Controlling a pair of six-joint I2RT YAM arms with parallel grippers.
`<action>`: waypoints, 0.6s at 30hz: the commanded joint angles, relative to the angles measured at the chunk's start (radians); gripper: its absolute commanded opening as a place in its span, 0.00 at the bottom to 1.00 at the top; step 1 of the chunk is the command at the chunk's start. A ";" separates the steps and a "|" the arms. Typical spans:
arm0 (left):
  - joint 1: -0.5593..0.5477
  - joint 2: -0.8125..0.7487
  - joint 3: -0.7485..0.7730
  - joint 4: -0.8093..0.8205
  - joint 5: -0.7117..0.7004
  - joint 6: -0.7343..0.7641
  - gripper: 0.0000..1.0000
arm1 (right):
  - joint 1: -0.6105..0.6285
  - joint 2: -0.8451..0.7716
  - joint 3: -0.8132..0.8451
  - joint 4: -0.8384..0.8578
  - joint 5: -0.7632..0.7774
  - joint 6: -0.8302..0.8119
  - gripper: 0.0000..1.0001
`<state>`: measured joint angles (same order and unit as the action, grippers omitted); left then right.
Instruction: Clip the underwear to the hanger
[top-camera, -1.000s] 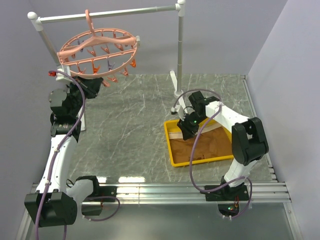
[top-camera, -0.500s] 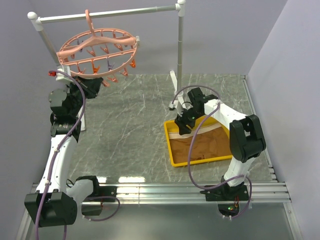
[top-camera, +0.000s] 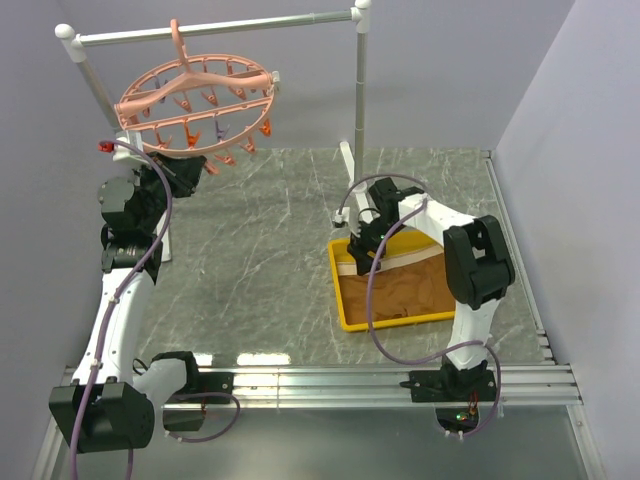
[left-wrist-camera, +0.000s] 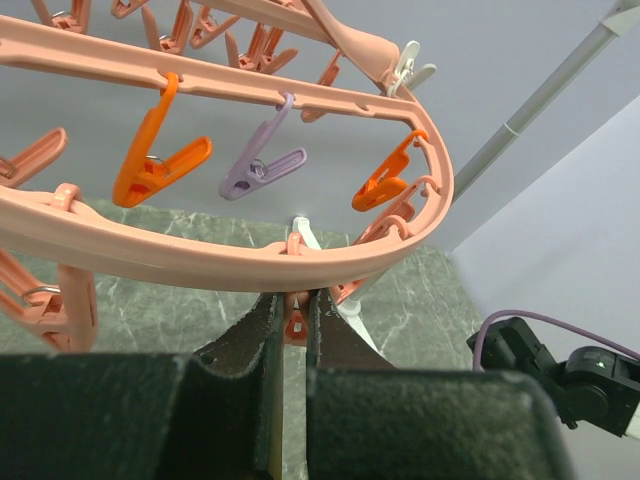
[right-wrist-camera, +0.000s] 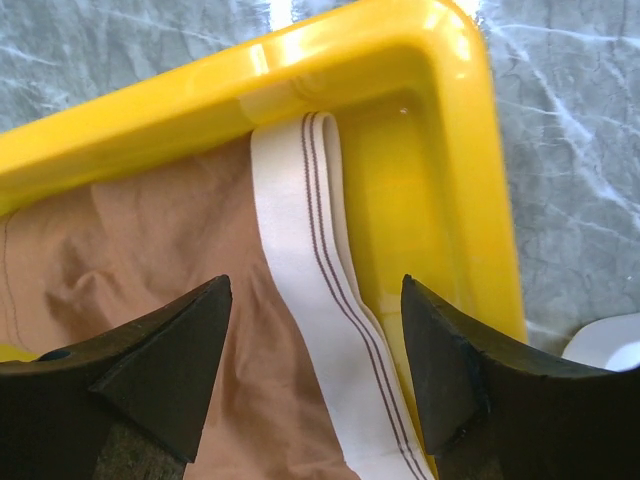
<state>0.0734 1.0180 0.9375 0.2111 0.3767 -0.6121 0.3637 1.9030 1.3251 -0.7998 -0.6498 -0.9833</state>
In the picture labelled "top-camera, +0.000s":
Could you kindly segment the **pink round clip hanger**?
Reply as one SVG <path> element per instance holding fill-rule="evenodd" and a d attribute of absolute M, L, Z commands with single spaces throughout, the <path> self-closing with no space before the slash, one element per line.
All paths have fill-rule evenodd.
<path fill-rule="evenodd" d="M 149 155 L 255 154 L 255 137 L 264 136 L 259 127 L 266 119 L 271 122 L 277 96 L 268 94 L 272 71 L 235 54 L 189 54 L 175 19 L 170 33 L 177 58 L 144 73 L 114 105 L 121 131 L 140 132 L 142 150 Z M 231 125 L 221 142 L 216 140 L 215 119 Z M 192 133 L 201 132 L 192 150 L 187 148 L 185 121 Z"/>

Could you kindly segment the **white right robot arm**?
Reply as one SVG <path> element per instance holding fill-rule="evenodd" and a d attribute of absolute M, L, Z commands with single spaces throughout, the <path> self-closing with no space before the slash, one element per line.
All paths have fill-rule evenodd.
<path fill-rule="evenodd" d="M 367 189 L 365 206 L 375 213 L 372 221 L 360 220 L 344 203 L 333 216 L 335 227 L 350 227 L 348 252 L 357 273 L 367 278 L 367 326 L 374 326 L 373 288 L 387 244 L 402 228 L 412 227 L 442 247 L 447 288 L 455 300 L 449 344 L 414 362 L 423 365 L 441 359 L 441 367 L 414 386 L 435 402 L 498 400 L 501 373 L 488 369 L 487 360 L 495 353 L 487 341 L 495 312 L 515 281 L 501 224 L 494 216 L 474 217 L 439 203 L 418 179 L 400 189 L 395 178 L 370 176 L 373 184 Z"/>

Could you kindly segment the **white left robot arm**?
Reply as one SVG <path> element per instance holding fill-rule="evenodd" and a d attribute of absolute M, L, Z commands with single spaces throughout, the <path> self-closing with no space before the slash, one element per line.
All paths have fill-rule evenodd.
<path fill-rule="evenodd" d="M 143 166 L 134 179 L 112 178 L 97 194 L 104 220 L 100 306 L 70 385 L 49 397 L 65 441 L 80 454 L 146 447 L 167 402 L 232 401 L 232 376 L 207 379 L 190 351 L 160 353 L 144 373 L 134 371 L 142 317 L 162 263 L 167 202 L 194 194 L 206 162 L 152 157 L 157 170 Z"/>

